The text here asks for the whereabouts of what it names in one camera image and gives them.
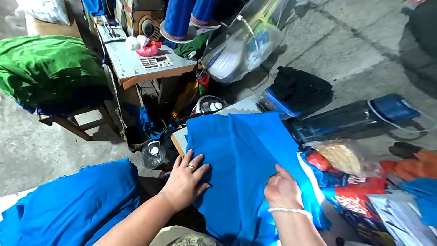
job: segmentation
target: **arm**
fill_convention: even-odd
[[[303,209],[296,180],[278,164],[276,171],[277,174],[270,177],[264,189],[270,207]],[[282,245],[326,246],[306,215],[287,211],[273,211],[272,215]]]
[[[188,164],[193,165],[195,169],[203,155],[198,155],[190,161],[192,155],[193,151],[189,150],[184,159],[179,156],[159,194],[115,225],[94,246],[149,245],[173,214],[193,203],[198,195],[209,188],[207,183],[198,184],[209,164],[201,166],[193,173]]]

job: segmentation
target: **bottle cap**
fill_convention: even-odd
[[[219,102],[213,102],[211,103],[209,108],[211,109],[211,111],[221,110],[223,108],[223,104]]]
[[[157,155],[159,151],[160,151],[160,149],[158,147],[153,147],[152,150],[150,151],[150,153],[152,155]]]

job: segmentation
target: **hand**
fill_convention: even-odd
[[[205,164],[193,172],[188,164],[193,165],[196,169],[203,160],[203,155],[200,154],[191,160],[192,155],[193,150],[189,150],[183,159],[180,155],[177,157],[170,177],[160,191],[160,194],[172,205],[175,213],[188,207],[200,194],[211,187],[208,183],[198,184],[202,176],[208,171],[209,164]]]
[[[276,164],[277,173],[271,176],[264,189],[270,207],[303,209],[302,195],[296,180],[287,170]]]

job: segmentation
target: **table surface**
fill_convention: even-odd
[[[110,40],[126,39],[127,36],[121,28],[113,28],[114,32],[119,34],[120,37],[111,37],[104,29],[103,26],[96,24],[96,29],[99,32],[102,43]],[[123,41],[111,42],[105,44],[108,56],[111,59],[114,72],[116,73],[121,85],[124,89],[130,86],[144,82],[147,80],[171,77],[179,75],[188,71],[192,71],[196,61],[184,59],[174,53],[173,49],[166,45],[162,45],[160,53],[158,55],[166,54],[173,62],[172,66],[158,67],[154,69],[145,69],[140,62],[140,55],[134,50],[128,50],[126,44]],[[141,80],[134,80],[129,83],[129,80],[133,77],[141,77]]]
[[[259,101],[259,99],[260,99],[260,95],[258,94],[252,95],[218,111],[215,114],[228,115],[228,114],[262,113],[256,106],[256,103]],[[187,127],[184,127],[173,133],[171,136],[171,140],[173,141],[173,144],[175,145],[179,154],[181,154],[182,156],[185,156],[186,154],[188,143],[187,143],[187,139],[185,138],[185,135],[187,134],[188,134],[188,129]]]

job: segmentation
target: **blue thread spool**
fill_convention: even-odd
[[[169,0],[164,32],[172,39],[182,40],[188,33],[194,0]]]
[[[191,22],[206,26],[212,18],[216,3],[217,0],[197,0],[191,13]]]

